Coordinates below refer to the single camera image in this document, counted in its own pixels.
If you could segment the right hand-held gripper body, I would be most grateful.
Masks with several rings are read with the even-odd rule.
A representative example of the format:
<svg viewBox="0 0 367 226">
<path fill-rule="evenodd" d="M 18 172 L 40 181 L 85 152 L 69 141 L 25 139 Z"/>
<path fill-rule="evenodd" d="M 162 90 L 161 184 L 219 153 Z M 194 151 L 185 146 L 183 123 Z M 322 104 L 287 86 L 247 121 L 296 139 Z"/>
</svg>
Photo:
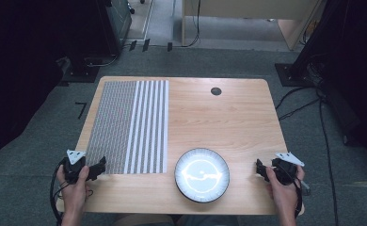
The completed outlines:
<svg viewBox="0 0 367 226">
<path fill-rule="evenodd" d="M 287 186 L 296 178 L 297 167 L 304 167 L 305 163 L 293 153 L 275 153 L 275 156 L 276 158 L 272 160 L 274 172 L 279 182 Z"/>
</svg>

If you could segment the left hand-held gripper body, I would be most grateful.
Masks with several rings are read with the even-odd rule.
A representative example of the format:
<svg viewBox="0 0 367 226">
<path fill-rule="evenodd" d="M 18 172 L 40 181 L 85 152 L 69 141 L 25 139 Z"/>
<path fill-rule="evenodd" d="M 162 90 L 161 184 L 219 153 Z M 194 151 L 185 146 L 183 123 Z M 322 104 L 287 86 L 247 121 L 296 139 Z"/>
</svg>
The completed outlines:
<svg viewBox="0 0 367 226">
<path fill-rule="evenodd" d="M 69 185 L 73 185 L 79 178 L 82 167 L 86 165 L 86 153 L 83 151 L 67 151 L 67 158 L 63 163 L 64 179 Z"/>
</svg>

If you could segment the white plate with dark rim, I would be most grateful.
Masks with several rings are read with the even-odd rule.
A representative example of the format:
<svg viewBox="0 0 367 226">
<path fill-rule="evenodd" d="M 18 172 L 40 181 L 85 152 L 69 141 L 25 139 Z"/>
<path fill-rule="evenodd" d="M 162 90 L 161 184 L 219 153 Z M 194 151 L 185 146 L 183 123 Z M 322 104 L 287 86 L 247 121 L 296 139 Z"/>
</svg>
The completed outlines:
<svg viewBox="0 0 367 226">
<path fill-rule="evenodd" d="M 175 183 L 190 201 L 214 202 L 228 189 L 230 170 L 220 154 L 196 148 L 184 153 L 175 166 Z"/>
</svg>

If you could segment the person's right hand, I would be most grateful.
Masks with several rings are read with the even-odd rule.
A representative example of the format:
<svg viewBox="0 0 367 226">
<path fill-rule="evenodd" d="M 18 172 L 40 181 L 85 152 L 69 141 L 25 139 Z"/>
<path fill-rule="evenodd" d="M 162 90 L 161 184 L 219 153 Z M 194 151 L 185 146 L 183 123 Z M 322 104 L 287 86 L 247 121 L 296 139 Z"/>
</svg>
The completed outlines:
<svg viewBox="0 0 367 226">
<path fill-rule="evenodd" d="M 271 167 L 266 168 L 266 173 L 270 180 L 267 186 L 268 192 L 274 201 L 279 218 L 294 218 L 298 204 L 298 196 L 295 185 L 284 186 L 281 184 L 276 173 Z"/>
</svg>

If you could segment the person's left hand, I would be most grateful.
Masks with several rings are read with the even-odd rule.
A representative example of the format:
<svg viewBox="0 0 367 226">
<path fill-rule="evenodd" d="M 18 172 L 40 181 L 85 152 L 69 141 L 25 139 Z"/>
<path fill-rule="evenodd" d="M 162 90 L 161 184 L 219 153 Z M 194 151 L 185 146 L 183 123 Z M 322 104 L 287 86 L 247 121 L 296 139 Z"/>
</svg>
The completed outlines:
<svg viewBox="0 0 367 226">
<path fill-rule="evenodd" d="M 64 216 L 80 216 L 84 213 L 84 205 L 88 194 L 86 184 L 89 167 L 82 167 L 77 182 L 62 189 Z"/>
</svg>

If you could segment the grey and white striped placemat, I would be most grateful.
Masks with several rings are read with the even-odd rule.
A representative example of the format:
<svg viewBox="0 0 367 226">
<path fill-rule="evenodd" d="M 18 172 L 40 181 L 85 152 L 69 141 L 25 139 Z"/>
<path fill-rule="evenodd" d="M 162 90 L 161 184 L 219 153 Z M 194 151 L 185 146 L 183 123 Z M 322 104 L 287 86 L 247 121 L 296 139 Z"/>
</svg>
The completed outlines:
<svg viewBox="0 0 367 226">
<path fill-rule="evenodd" d="M 87 146 L 87 163 L 107 174 L 168 169 L 169 82 L 107 81 Z"/>
</svg>

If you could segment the person's legs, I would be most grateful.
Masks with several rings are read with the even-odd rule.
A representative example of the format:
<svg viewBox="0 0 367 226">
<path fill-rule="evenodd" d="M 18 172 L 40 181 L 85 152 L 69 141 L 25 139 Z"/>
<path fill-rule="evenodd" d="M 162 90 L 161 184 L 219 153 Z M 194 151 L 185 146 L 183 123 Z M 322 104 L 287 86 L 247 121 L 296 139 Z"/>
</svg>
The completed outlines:
<svg viewBox="0 0 367 226">
<path fill-rule="evenodd" d="M 113 226 L 239 226 L 239 222 L 235 216 L 124 214 Z"/>
</svg>

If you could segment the grey green cabinet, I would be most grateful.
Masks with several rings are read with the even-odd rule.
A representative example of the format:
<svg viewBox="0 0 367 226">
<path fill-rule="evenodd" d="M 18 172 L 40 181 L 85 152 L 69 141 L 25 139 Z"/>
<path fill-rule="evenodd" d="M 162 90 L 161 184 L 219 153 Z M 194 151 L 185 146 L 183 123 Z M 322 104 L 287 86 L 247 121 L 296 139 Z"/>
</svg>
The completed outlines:
<svg viewBox="0 0 367 226">
<path fill-rule="evenodd" d="M 125 43 L 131 26 L 131 5 L 128 0 L 104 0 L 107 14 L 119 46 Z"/>
</svg>

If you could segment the light wooden desk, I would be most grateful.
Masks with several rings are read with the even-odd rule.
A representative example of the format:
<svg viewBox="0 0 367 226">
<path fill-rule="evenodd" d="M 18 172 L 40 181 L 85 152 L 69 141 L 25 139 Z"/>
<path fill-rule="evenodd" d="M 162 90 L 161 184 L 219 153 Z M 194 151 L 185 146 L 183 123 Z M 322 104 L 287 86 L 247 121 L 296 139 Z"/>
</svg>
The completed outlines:
<svg viewBox="0 0 367 226">
<path fill-rule="evenodd" d="M 289 50 L 294 50 L 301 35 L 323 0 L 181 0 L 182 43 L 185 42 L 185 17 L 276 19 Z"/>
</svg>

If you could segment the black stand with base plate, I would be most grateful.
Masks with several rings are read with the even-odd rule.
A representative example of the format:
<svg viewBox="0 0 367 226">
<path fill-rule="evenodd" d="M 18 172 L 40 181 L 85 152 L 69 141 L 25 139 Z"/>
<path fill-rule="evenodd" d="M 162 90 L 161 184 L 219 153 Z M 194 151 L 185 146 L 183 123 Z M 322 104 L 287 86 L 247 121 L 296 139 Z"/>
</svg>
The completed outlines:
<svg viewBox="0 0 367 226">
<path fill-rule="evenodd" d="M 63 83 L 93 83 L 103 59 L 119 55 L 121 41 L 112 0 L 64 0 L 63 33 L 70 66 Z"/>
<path fill-rule="evenodd" d="M 314 86 L 308 67 L 333 50 L 334 44 L 331 41 L 339 33 L 335 28 L 334 17 L 341 2 L 342 0 L 327 0 L 319 24 L 293 64 L 275 64 L 279 80 L 284 87 Z"/>
</svg>

